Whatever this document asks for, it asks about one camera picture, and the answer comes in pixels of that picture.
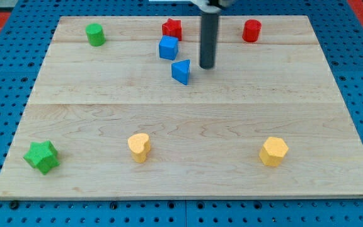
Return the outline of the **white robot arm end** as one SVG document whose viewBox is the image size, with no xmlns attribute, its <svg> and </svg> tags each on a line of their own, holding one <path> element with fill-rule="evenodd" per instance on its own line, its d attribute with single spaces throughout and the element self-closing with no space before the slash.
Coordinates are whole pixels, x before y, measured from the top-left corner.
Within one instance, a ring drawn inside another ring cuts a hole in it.
<svg viewBox="0 0 363 227">
<path fill-rule="evenodd" d="M 190 0 L 205 13 L 218 13 L 230 7 L 236 0 Z"/>
</svg>

